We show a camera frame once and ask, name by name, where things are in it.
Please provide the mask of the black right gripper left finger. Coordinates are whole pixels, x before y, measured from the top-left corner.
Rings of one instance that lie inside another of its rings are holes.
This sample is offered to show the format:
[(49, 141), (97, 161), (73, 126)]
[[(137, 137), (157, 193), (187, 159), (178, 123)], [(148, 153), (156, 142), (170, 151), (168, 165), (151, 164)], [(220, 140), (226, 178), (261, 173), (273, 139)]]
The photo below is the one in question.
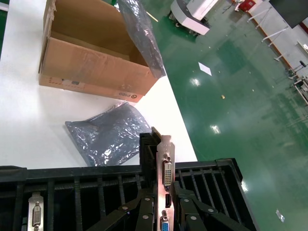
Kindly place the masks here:
[(155, 195), (141, 189), (137, 197), (90, 227), (91, 231), (153, 231), (156, 228)]

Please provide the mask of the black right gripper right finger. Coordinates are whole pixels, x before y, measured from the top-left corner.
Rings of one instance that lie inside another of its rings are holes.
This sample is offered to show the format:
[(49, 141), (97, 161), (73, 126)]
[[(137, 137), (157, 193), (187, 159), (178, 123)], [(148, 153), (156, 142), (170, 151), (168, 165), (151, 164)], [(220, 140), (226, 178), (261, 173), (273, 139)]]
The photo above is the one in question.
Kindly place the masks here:
[(176, 229), (179, 231), (255, 231), (257, 229), (239, 184), (214, 183), (218, 205), (200, 201), (194, 191), (175, 182)]

